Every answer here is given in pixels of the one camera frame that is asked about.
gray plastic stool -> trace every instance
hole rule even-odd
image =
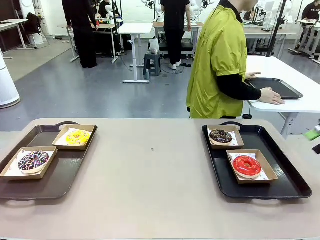
[[[154,73],[157,77],[160,75],[161,69],[161,59],[159,54],[153,54],[151,52],[147,52],[144,55],[144,68],[143,68],[143,75],[146,75],[147,69],[149,73]]]

yellow donut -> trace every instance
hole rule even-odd
[[[90,138],[90,134],[87,131],[76,130],[66,136],[66,143],[68,145],[85,145]]]

tray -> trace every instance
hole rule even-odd
[[[289,84],[276,78],[255,78],[247,80],[246,83],[256,89],[272,88],[273,91],[281,95],[283,100],[296,100],[304,96]]]
[[[51,146],[60,132],[60,126],[66,124],[78,123],[65,121],[57,125],[34,127],[0,162],[0,172],[20,148]],[[95,126],[86,150],[58,150],[42,179],[10,181],[0,177],[0,199],[30,201],[63,197],[69,192],[97,129]]]
[[[305,199],[312,190],[281,151],[276,142],[262,126],[242,125],[237,122],[225,122],[222,125],[237,125],[248,150],[260,150],[268,160],[278,179],[270,184],[238,184],[230,166],[225,150],[213,150],[208,136],[208,127],[202,131],[210,153],[213,169],[221,192],[230,198],[243,199]]]

white paper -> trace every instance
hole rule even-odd
[[[208,128],[208,134],[209,134],[209,138],[210,138],[210,133],[212,131]],[[227,131],[227,133],[230,133],[231,137],[232,137],[232,141],[230,142],[229,146],[238,146],[238,141],[236,139],[236,133],[234,131]]]
[[[253,158],[254,160],[257,160],[255,153],[228,153],[228,155],[232,158],[231,164],[233,164],[233,163],[234,163],[234,160],[235,160],[237,157],[240,157],[240,156],[248,156],[248,157]],[[237,176],[240,180],[243,180],[243,181],[251,181],[251,180],[254,180],[254,181],[263,181],[263,180],[269,180],[269,178],[267,177],[267,174],[265,173],[265,171],[264,171],[262,168],[261,168],[261,172],[260,172],[259,176],[256,177],[256,178],[245,178],[245,177],[242,177],[242,176],[238,175],[237,173],[236,173],[236,176]]]
[[[45,152],[45,153],[47,153],[49,155],[49,159],[54,154],[54,151],[43,151],[43,152]],[[20,169],[19,169],[19,165],[18,165],[19,161],[21,159],[23,159],[24,156],[26,156],[26,155],[28,155],[30,153],[32,153],[32,151],[25,151],[25,150],[22,149],[18,153],[18,155],[16,156],[15,160],[13,160],[13,162],[11,163],[8,171],[6,171],[4,176],[6,176],[6,177],[21,177],[21,176],[33,176],[33,175],[39,174],[39,172],[26,174],[26,173],[23,173],[22,171],[20,171]]]
[[[60,137],[60,139],[58,141],[56,141],[56,143],[54,145],[58,145],[58,146],[70,146],[68,143],[67,143],[67,136],[69,134],[71,134],[72,132],[75,132],[75,131],[79,131],[80,129],[76,129],[76,128],[69,128],[69,130],[62,135],[62,137]],[[88,133],[90,136],[92,134],[92,132],[90,131],[85,131],[85,130],[81,130],[85,133]]]

hand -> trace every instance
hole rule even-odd
[[[271,87],[266,87],[261,89],[261,93],[262,94],[259,101],[262,103],[274,104],[274,105],[285,104],[285,101],[281,99],[280,94],[272,91]]]
[[[245,79],[256,79],[257,76],[256,75],[259,75],[261,74],[261,72],[248,72],[245,74]]]

